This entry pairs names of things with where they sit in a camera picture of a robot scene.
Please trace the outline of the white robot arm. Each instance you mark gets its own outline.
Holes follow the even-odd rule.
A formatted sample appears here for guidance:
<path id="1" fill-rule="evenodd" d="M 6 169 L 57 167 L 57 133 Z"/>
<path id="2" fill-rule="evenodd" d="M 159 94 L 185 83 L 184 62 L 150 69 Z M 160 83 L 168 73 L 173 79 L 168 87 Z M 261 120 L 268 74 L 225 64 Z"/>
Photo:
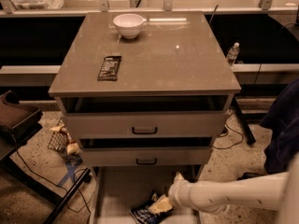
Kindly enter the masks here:
<path id="1" fill-rule="evenodd" d="M 168 195 L 159 198 L 149 211 L 159 214 L 176 207 L 218 214 L 230 204 L 278 210 L 275 224 L 299 224 L 299 155 L 287 172 L 227 183 L 191 183 L 177 173 Z"/>

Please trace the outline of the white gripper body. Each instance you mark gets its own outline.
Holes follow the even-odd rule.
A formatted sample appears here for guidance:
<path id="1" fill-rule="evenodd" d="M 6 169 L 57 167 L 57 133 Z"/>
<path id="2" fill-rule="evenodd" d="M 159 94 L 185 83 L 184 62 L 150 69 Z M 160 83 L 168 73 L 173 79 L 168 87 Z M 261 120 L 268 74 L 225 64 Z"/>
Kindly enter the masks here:
<path id="1" fill-rule="evenodd" d="M 189 182 L 187 180 L 177 180 L 169 188 L 168 198 L 175 207 L 189 206 Z"/>

